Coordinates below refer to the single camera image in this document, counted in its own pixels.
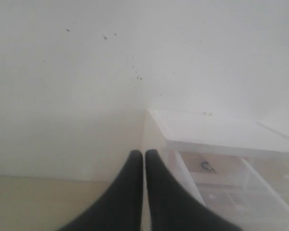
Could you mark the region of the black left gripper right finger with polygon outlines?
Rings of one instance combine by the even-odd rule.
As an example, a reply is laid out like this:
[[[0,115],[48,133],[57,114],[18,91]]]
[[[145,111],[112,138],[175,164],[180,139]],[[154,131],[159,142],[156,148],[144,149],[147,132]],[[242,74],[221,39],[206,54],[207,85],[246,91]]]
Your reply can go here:
[[[174,178],[157,150],[145,153],[148,202],[153,231],[240,231],[207,209]]]

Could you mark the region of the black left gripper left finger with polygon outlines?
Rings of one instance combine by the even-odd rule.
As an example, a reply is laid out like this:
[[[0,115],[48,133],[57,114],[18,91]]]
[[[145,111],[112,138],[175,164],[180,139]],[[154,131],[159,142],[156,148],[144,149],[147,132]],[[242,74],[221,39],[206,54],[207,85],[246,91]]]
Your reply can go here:
[[[107,190],[61,231],[141,230],[144,187],[143,155],[132,150]]]

